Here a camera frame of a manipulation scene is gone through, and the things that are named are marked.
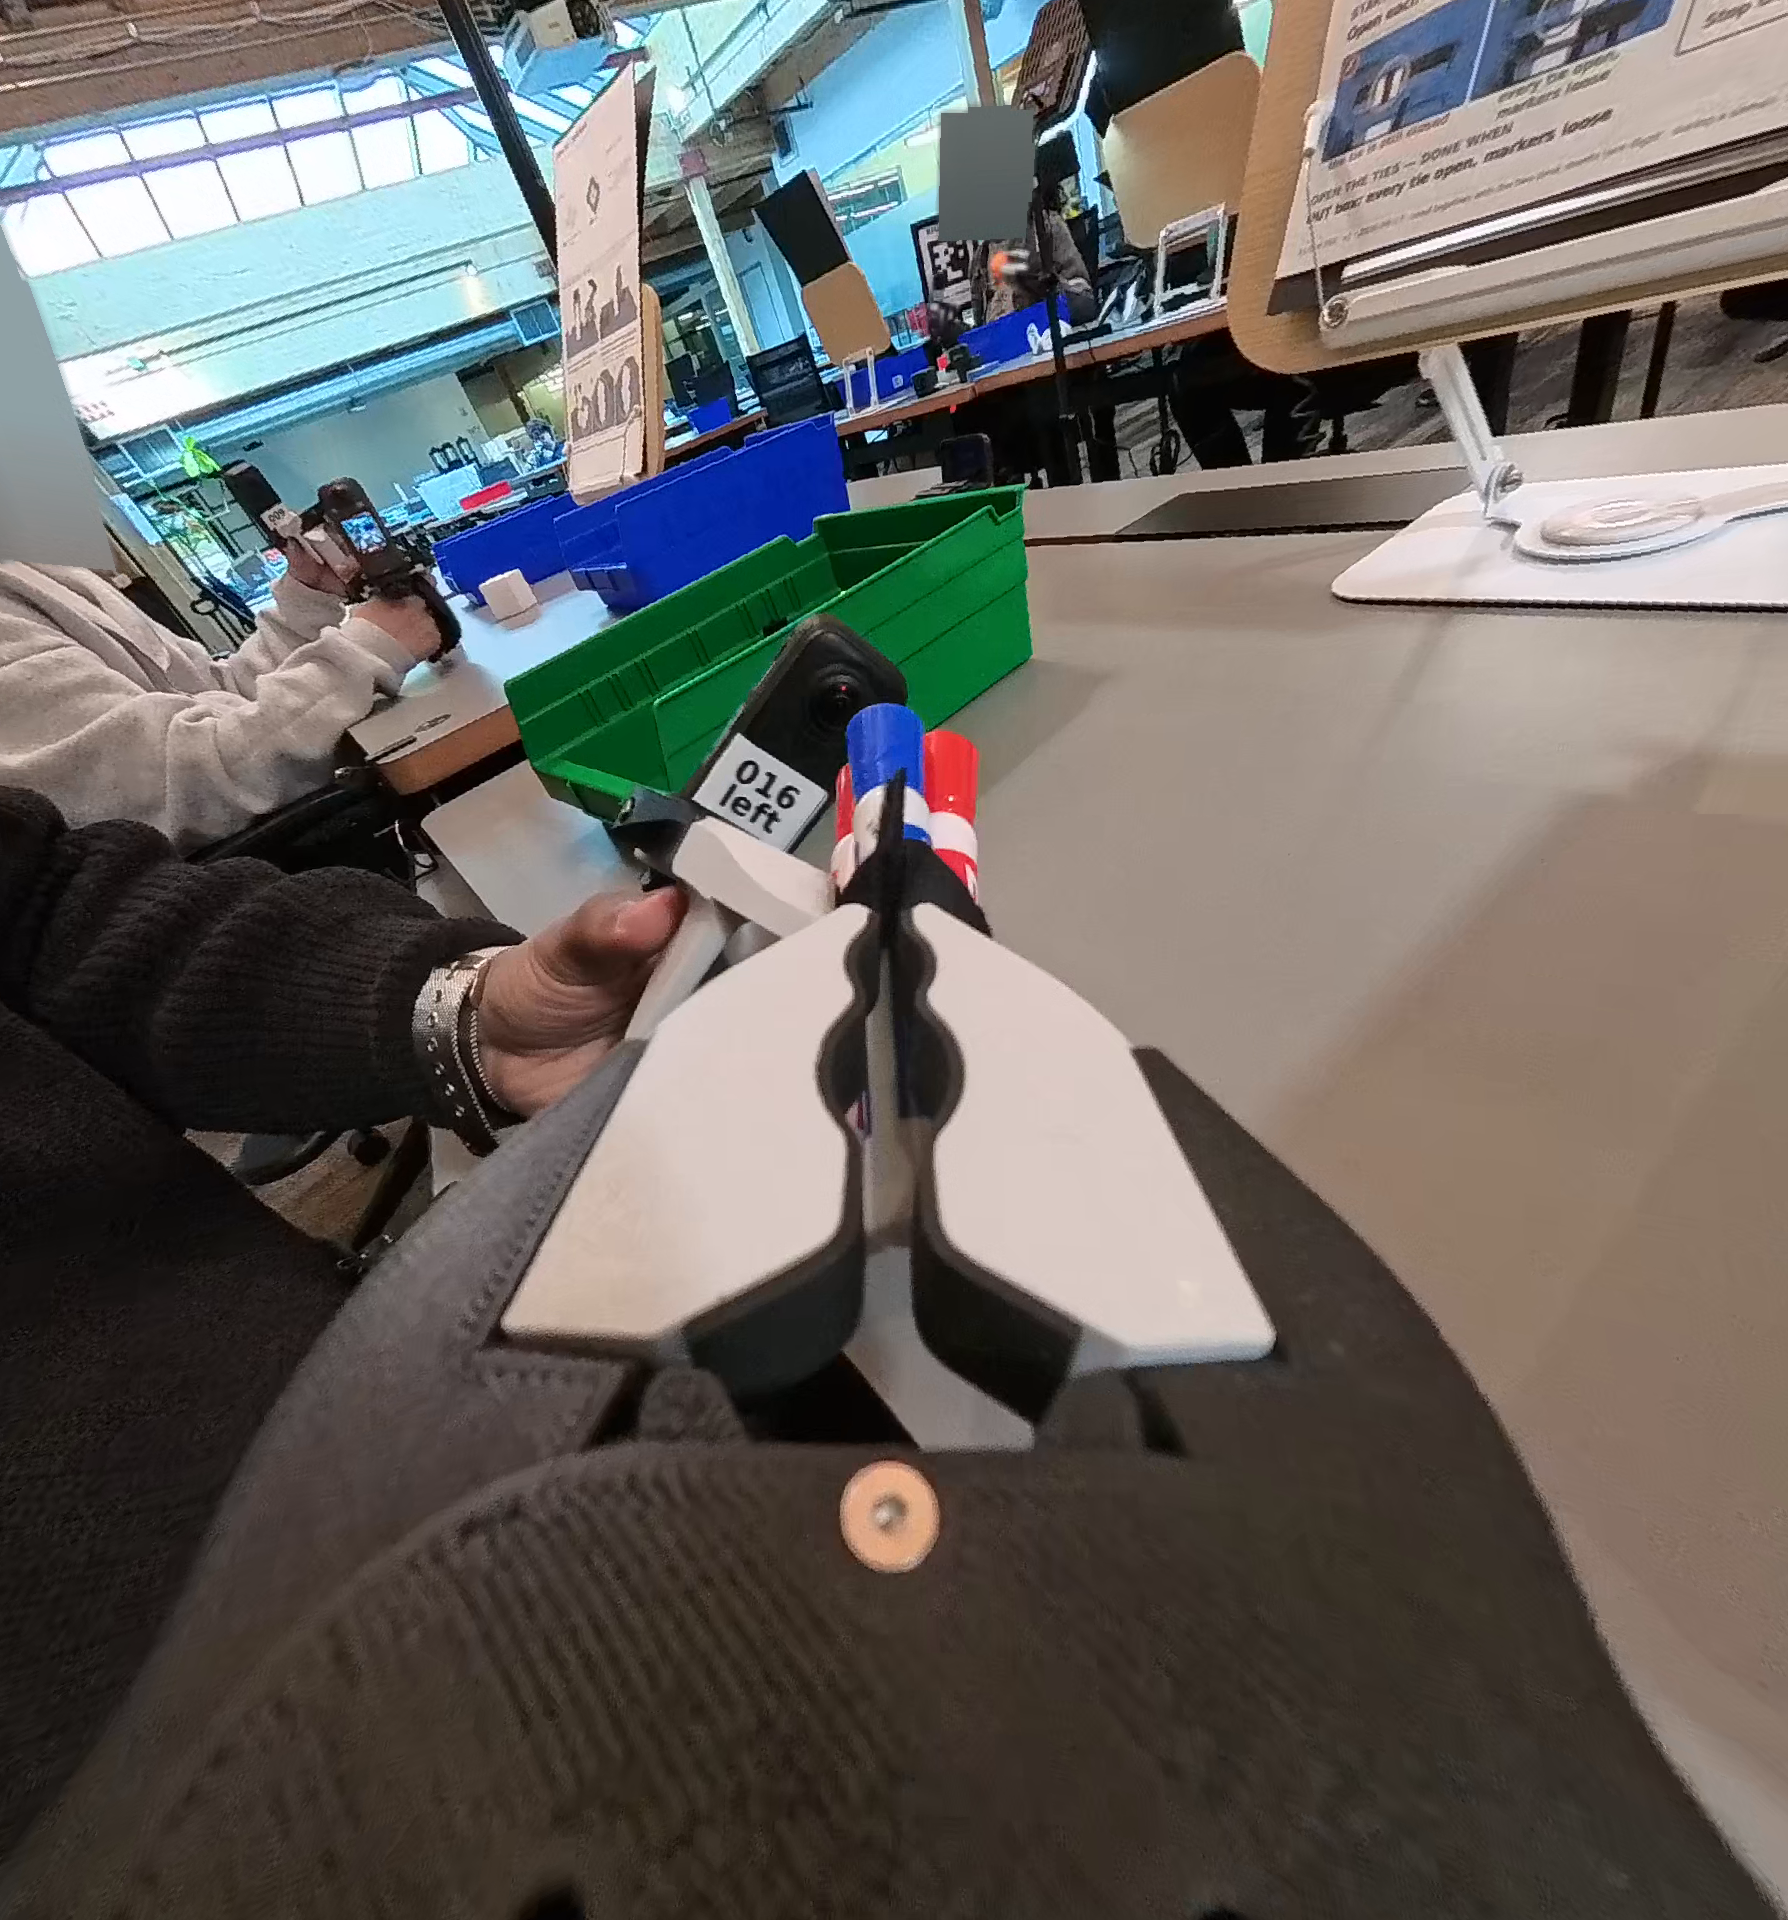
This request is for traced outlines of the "blue plastic bin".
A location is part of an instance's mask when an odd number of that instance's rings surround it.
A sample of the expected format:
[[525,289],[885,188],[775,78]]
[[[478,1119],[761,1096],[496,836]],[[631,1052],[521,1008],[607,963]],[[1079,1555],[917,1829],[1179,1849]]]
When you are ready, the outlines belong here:
[[804,540],[849,509],[829,413],[766,428],[554,520],[570,581],[617,614],[640,611],[771,540]]
[[560,519],[579,513],[569,494],[530,501],[440,540],[435,567],[453,593],[484,606],[484,583],[518,572],[529,585],[565,572]]

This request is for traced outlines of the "white ceiling projector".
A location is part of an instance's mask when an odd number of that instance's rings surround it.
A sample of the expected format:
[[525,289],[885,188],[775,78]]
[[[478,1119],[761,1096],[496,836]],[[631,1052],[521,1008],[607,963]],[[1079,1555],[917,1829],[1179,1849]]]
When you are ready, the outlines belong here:
[[515,1],[499,47],[504,81],[522,95],[586,85],[620,55],[602,1]]

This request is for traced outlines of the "person's black sweater torso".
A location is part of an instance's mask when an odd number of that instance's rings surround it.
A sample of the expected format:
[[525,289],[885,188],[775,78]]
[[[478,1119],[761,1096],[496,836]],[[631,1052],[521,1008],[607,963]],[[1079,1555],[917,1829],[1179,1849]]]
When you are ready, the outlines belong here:
[[0,1001],[0,1865],[339,1302],[322,1247]]

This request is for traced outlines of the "black monitor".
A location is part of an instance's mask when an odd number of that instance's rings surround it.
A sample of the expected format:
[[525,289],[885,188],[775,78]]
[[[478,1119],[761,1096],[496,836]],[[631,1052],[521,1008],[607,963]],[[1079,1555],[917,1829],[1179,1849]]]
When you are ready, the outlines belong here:
[[1079,1],[1094,52],[1085,113],[1098,133],[1112,114],[1241,52],[1234,1]]

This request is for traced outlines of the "green plastic bin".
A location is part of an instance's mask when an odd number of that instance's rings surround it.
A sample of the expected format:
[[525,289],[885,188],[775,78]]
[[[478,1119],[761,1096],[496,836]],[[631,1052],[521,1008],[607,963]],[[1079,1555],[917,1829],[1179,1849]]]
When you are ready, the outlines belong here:
[[526,762],[570,802],[680,793],[791,627],[829,614],[943,724],[1032,657],[1025,487],[820,515],[504,684]]

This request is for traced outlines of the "person's left hand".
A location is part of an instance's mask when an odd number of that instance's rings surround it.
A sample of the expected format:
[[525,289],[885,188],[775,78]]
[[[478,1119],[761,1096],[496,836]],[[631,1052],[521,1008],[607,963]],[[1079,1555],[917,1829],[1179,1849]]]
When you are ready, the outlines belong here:
[[499,1107],[536,1116],[624,1037],[687,911],[678,887],[610,891],[500,948],[473,992],[475,1059]]

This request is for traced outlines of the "person's left forearm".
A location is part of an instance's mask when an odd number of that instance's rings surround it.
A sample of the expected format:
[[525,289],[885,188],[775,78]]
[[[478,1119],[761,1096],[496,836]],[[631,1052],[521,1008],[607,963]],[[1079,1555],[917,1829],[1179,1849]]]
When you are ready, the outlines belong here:
[[120,1096],[206,1132],[436,1116],[418,992],[510,939],[366,871],[186,861],[0,787],[0,1123],[40,1125],[53,1096],[67,1138]]

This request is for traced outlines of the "black steel pole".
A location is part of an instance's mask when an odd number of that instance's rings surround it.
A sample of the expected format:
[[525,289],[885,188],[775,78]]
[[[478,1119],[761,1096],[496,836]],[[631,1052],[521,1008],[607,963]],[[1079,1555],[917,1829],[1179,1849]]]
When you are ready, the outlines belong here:
[[557,242],[555,242],[555,210],[550,193],[550,184],[543,176],[542,164],[529,146],[526,133],[522,131],[521,118],[515,111],[515,101],[489,55],[482,27],[473,13],[470,1],[438,1],[436,3],[449,36],[453,40],[455,54],[470,74],[472,89],[480,101],[480,109],[486,113],[494,139],[500,153],[506,161],[506,167],[515,178],[526,214],[534,220],[534,226],[542,239],[548,273],[557,278]]

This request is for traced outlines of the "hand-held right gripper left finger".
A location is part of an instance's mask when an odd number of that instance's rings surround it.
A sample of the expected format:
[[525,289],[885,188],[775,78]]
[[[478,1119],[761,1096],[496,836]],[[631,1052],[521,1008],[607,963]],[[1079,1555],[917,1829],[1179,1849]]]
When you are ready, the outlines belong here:
[[845,904],[627,1043],[502,1311],[508,1342],[689,1363],[740,1400],[837,1357],[864,1289],[851,1110],[880,953],[878,917]]

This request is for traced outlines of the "red dry erase marker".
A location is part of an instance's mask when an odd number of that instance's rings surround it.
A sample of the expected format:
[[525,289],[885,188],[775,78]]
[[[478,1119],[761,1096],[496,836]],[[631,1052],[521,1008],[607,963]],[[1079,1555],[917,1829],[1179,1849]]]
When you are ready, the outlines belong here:
[[981,755],[966,734],[931,729],[922,734],[922,793],[929,802],[929,845],[966,893],[981,902],[976,808]]

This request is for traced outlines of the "blue dry erase marker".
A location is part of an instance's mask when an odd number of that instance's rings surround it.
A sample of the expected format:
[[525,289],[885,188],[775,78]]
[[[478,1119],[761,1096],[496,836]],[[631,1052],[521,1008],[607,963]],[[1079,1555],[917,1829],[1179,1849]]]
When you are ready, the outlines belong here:
[[904,705],[870,705],[851,717],[847,764],[833,791],[836,819],[828,876],[833,900],[862,858],[896,836],[931,845],[924,793],[924,729]]

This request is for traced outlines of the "grey desk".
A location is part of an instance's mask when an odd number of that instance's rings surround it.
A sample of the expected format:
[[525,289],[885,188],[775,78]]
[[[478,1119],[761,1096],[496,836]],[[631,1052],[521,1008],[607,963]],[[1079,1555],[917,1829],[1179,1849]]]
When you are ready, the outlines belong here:
[[1432,1311],[1788,1912],[1788,614],[1348,610],[1167,494],[1028,501],[989,913]]

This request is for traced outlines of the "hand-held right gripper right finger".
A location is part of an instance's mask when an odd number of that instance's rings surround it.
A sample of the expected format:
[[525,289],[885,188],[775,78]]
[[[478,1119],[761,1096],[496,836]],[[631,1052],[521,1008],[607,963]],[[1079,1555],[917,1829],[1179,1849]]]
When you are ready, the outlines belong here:
[[889,957],[929,1355],[1024,1422],[1096,1373],[1265,1359],[1266,1307],[1120,1029],[937,904]]

